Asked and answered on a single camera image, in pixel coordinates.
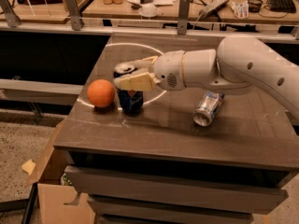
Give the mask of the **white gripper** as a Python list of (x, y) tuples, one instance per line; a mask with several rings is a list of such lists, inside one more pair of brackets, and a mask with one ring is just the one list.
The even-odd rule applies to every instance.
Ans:
[(152, 91), (157, 85), (166, 91), (182, 91), (185, 89), (182, 75), (183, 50), (169, 51), (159, 58), (150, 56), (130, 61), (137, 69), (154, 65), (153, 73), (129, 74), (114, 79), (115, 86), (125, 91)]

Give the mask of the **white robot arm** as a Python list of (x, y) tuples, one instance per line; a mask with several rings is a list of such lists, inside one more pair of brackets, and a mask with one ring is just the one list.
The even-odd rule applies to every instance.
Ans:
[(299, 119), (299, 66), (252, 36), (230, 35), (216, 49), (169, 51), (129, 64), (135, 71), (114, 79), (121, 90), (201, 88), (243, 94), (254, 86)]

